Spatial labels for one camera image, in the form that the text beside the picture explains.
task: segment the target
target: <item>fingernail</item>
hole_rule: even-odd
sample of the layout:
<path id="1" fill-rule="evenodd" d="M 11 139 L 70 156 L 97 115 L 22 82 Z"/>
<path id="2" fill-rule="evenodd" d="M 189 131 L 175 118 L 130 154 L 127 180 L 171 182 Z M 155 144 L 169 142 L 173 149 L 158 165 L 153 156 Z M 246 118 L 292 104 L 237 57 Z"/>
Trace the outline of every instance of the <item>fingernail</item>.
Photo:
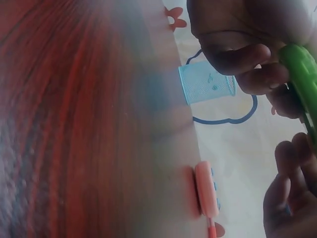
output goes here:
<path id="1" fill-rule="evenodd" d="M 279 85 L 280 85 L 279 83 L 272 83 L 270 84 L 269 88 L 274 89 L 274 88 L 277 88 Z"/>

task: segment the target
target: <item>flower sticker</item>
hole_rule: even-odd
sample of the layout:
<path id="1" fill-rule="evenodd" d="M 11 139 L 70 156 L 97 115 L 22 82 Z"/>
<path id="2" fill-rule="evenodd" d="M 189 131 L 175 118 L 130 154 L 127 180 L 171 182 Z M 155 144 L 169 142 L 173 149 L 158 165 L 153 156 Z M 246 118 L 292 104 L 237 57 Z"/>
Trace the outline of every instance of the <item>flower sticker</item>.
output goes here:
<path id="1" fill-rule="evenodd" d="M 223 237 L 224 234 L 225 234 L 225 232 L 226 232 L 226 231 L 224 230 L 223 226 L 220 225 L 220 224 L 217 223 L 217 222 L 215 222 L 214 225 L 215 225 L 215 227 L 216 227 L 217 238 Z"/>
<path id="2" fill-rule="evenodd" d="M 176 28 L 185 28 L 187 26 L 187 22 L 185 20 L 179 19 L 183 11 L 184 9 L 181 7 L 175 7 L 171 10 L 168 10 L 165 7 L 165 15 L 167 17 L 172 17 L 174 19 L 174 23 L 169 25 L 173 32 L 175 31 Z"/>

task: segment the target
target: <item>pen holder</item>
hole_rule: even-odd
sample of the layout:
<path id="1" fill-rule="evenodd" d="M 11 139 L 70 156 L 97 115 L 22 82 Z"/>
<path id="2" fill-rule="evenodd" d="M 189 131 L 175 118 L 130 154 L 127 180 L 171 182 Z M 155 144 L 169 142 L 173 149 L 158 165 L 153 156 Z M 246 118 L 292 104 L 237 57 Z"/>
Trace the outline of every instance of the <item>pen holder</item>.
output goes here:
<path id="1" fill-rule="evenodd" d="M 235 77 L 218 73 L 208 61 L 181 66 L 178 70 L 188 105 L 236 94 Z"/>

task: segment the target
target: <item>hand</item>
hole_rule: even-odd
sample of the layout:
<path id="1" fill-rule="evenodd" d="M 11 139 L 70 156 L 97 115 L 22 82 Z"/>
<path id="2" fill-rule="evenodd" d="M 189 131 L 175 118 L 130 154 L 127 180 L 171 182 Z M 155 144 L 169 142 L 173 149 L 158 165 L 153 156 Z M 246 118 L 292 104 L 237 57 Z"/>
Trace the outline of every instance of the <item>hand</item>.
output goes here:
<path id="1" fill-rule="evenodd" d="M 264 198 L 266 237 L 317 237 L 317 160 L 307 136 L 301 133 L 292 142 L 282 142 L 275 157 L 278 176 Z"/>
<path id="2" fill-rule="evenodd" d="M 298 118 L 302 107 L 284 85 L 288 70 L 277 52 L 288 43 L 304 45 L 317 59 L 312 0 L 188 0 L 192 33 L 209 62 L 235 75 L 249 94 L 267 94 L 281 116 Z M 258 64 L 262 68 L 254 69 Z"/>

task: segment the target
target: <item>pink flower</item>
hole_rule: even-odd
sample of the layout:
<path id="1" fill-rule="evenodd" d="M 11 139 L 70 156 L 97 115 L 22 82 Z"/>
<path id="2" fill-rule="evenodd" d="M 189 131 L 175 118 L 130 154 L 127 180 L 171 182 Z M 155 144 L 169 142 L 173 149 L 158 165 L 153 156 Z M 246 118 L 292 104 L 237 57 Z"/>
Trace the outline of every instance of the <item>pink flower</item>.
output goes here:
<path id="1" fill-rule="evenodd" d="M 184 28 L 187 26 L 186 21 L 184 21 L 183 19 L 178 19 L 183 11 L 184 10 L 181 7 L 175 7 L 171 10 L 167 10 L 167 8 L 165 7 L 165 15 L 170 16 L 174 19 L 174 23 L 169 25 L 173 32 L 176 28 Z"/>

